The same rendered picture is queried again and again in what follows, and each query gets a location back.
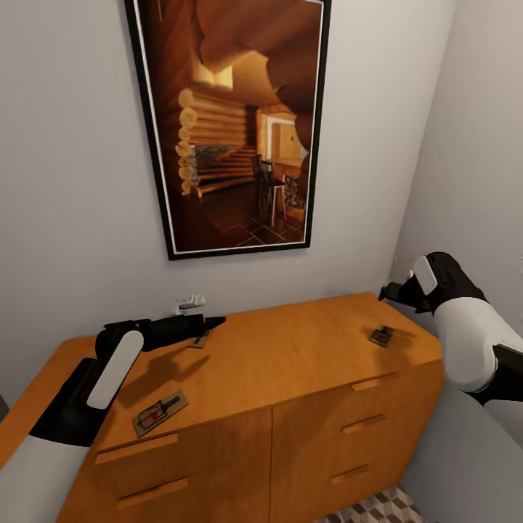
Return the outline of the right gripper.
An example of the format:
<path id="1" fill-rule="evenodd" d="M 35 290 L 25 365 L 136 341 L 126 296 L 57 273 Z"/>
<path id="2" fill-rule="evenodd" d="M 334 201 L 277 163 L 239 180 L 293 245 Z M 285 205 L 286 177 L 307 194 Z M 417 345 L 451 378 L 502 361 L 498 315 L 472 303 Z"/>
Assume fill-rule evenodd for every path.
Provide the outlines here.
<path id="1" fill-rule="evenodd" d="M 428 301 L 422 296 L 414 295 L 408 288 L 408 282 L 403 285 L 390 282 L 386 288 L 382 288 L 378 300 L 384 301 L 389 299 L 400 304 L 416 308 L 420 312 L 429 312 L 431 310 Z M 385 302 L 385 301 L 384 301 Z"/>

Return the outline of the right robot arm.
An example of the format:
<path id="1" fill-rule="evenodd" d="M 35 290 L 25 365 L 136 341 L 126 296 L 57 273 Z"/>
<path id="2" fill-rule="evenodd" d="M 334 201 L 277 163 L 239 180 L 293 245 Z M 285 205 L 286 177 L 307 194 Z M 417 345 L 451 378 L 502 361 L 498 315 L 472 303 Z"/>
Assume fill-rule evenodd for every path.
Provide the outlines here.
<path id="1" fill-rule="evenodd" d="M 403 285 L 381 289 L 378 300 L 384 299 L 432 312 L 446 379 L 476 399 L 523 449 L 523 339 L 457 260 L 441 251 L 420 257 Z"/>

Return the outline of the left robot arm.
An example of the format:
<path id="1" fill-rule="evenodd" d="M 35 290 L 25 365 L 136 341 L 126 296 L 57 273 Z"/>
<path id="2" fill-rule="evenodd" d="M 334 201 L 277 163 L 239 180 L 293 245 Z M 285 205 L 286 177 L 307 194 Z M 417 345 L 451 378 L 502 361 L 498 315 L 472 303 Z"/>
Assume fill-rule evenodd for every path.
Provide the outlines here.
<path id="1" fill-rule="evenodd" d="M 108 323 L 0 471 L 0 523 L 55 523 L 84 459 L 140 352 L 205 336 L 226 317 L 189 315 L 203 296 L 173 299 L 169 317 Z"/>

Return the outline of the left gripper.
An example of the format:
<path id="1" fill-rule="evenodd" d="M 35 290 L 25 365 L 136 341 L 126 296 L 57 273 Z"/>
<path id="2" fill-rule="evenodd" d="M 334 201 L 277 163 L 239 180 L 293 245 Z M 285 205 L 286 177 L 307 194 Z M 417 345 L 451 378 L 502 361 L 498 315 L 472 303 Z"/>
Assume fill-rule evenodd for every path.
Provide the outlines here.
<path id="1" fill-rule="evenodd" d="M 169 327 L 169 342 L 166 346 L 170 346 L 187 338 L 205 336 L 208 330 L 213 330 L 227 320 L 224 316 L 204 317 L 202 314 L 197 314 L 167 317 L 163 321 Z"/>

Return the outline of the mousetrap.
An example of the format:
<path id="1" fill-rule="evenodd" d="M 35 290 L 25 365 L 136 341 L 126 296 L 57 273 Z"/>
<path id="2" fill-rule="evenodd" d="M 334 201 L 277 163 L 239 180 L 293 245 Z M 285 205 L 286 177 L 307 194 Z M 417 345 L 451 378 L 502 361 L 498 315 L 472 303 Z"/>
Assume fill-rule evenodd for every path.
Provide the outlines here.
<path id="1" fill-rule="evenodd" d="M 378 344 L 379 346 L 387 348 L 392 336 L 394 335 L 394 332 L 395 329 L 383 324 L 379 324 L 375 330 L 375 333 L 370 338 L 370 341 Z"/>
<path id="2" fill-rule="evenodd" d="M 202 349 L 204 347 L 204 345 L 206 344 L 207 342 L 207 339 L 208 337 L 210 336 L 210 333 L 212 332 L 213 330 L 208 330 L 208 333 L 206 333 L 205 336 L 200 336 L 200 337 L 197 337 L 197 338 L 192 338 L 190 340 L 190 342 L 188 343 L 187 347 L 188 348 L 198 348 L 198 349 Z"/>
<path id="3" fill-rule="evenodd" d="M 152 429 L 167 421 L 171 416 L 188 406 L 181 389 L 159 400 L 151 408 L 147 408 L 133 418 L 139 438 L 145 436 Z"/>

